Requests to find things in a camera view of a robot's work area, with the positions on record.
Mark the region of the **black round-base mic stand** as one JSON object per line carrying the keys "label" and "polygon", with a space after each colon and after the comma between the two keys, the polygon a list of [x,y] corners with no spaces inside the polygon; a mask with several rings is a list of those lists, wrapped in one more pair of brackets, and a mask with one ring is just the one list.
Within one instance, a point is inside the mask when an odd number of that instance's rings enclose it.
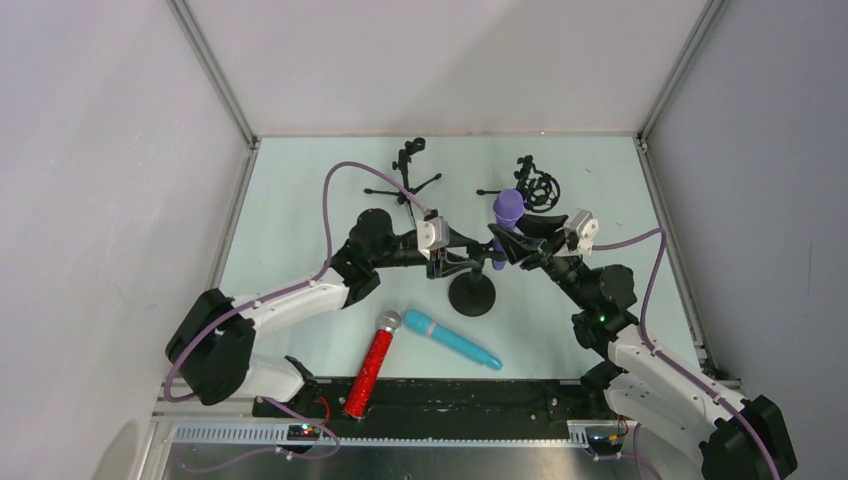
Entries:
{"label": "black round-base mic stand", "polygon": [[458,274],[448,288],[448,300],[452,308],[466,317],[480,317],[488,313],[496,301],[494,283],[483,273],[485,262],[490,258],[492,242],[472,247],[468,257],[473,265]]}

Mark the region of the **purple microphone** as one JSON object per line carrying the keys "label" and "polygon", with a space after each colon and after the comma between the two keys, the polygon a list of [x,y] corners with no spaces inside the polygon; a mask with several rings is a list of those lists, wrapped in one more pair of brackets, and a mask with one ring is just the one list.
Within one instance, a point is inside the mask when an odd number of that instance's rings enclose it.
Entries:
{"label": "purple microphone", "polygon": [[516,226],[524,211],[524,198],[516,189],[500,191],[493,203],[496,224],[509,230]]}

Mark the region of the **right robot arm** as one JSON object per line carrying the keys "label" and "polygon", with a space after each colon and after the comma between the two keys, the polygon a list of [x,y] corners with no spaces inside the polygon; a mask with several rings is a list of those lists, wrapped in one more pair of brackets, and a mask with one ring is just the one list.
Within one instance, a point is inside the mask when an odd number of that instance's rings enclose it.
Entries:
{"label": "right robot arm", "polygon": [[539,269],[578,307],[575,337],[601,356],[581,379],[600,390],[614,413],[677,448],[704,479],[785,479],[798,460],[780,408],[748,399],[683,362],[646,327],[633,272],[613,264],[591,268],[580,245],[587,235],[565,220],[524,218],[514,229],[491,224],[507,261]]}

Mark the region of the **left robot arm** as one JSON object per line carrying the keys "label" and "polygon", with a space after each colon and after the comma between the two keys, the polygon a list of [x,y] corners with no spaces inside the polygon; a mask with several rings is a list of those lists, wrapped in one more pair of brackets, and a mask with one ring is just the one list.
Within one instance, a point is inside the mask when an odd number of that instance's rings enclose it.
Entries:
{"label": "left robot arm", "polygon": [[266,294],[241,297],[213,288],[203,292],[165,347],[165,356],[205,406],[233,396],[287,402],[304,387],[306,368],[287,356],[255,347],[300,321],[342,310],[380,284],[382,268],[423,266],[430,279],[481,266],[487,243],[468,238],[441,217],[396,234],[388,212],[363,211],[348,238],[312,278]]}

